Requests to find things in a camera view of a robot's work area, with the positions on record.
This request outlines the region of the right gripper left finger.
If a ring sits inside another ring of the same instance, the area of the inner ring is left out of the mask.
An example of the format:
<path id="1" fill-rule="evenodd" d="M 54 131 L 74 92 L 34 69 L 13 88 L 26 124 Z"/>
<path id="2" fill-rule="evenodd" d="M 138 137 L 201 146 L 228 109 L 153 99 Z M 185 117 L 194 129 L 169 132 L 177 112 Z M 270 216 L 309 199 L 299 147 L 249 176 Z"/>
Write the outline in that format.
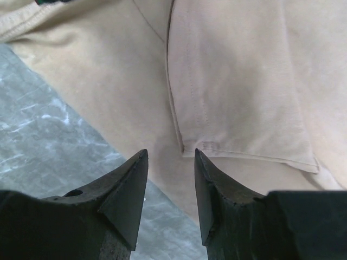
<path id="1" fill-rule="evenodd" d="M 1 191 L 1 259 L 129 259 L 148 174 L 143 149 L 64 196 Z"/>

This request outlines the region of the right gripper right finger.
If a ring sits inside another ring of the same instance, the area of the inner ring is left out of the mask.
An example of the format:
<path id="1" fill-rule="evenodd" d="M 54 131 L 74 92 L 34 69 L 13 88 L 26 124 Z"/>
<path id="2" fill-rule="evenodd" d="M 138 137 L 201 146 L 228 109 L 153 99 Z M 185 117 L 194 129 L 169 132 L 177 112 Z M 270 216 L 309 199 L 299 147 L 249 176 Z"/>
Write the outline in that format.
<path id="1" fill-rule="evenodd" d="M 202 244 L 209 259 L 346 259 L 346 192 L 263 196 L 195 151 Z"/>

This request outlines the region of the beige t shirt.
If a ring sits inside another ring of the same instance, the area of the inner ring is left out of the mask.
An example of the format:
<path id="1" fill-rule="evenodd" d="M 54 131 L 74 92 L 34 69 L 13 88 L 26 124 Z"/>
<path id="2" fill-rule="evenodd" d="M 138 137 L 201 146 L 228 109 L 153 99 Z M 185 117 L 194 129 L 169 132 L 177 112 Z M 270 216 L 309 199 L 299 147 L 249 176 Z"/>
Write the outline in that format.
<path id="1" fill-rule="evenodd" d="M 195 149 L 261 194 L 346 189 L 346 1 L 1 1 L 1 42 L 194 220 Z"/>

